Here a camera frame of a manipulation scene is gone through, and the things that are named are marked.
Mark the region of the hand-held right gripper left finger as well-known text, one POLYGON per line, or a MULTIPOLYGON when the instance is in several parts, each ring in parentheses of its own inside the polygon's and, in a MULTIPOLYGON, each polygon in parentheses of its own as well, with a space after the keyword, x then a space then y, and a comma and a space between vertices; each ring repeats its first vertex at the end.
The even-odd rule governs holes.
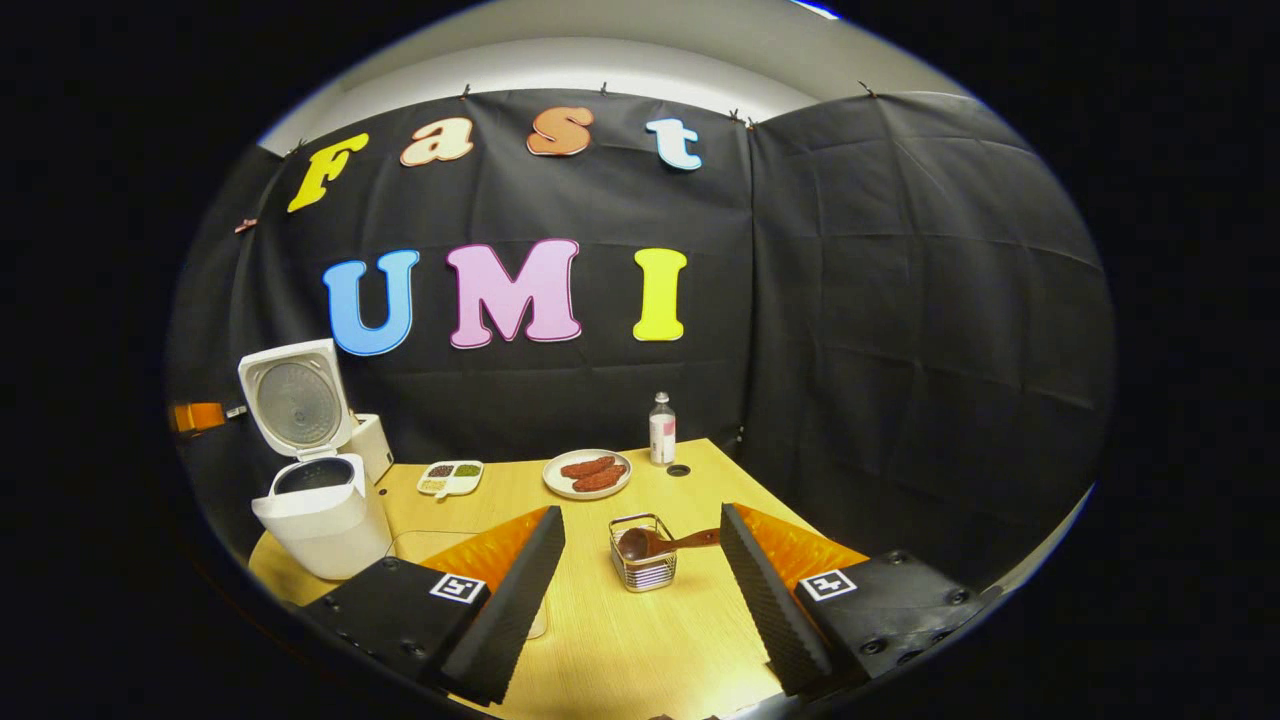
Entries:
POLYGON ((378 559, 305 621, 415 685, 502 703, 563 548, 563 514, 544 506, 419 562, 378 559))

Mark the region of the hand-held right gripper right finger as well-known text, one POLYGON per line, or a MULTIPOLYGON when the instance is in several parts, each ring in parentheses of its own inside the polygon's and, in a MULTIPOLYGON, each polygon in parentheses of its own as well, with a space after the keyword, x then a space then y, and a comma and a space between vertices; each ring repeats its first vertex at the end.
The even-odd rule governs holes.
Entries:
POLYGON ((901 550, 865 556, 742 503, 719 546, 787 696, 865 685, 960 632, 977 593, 901 550))

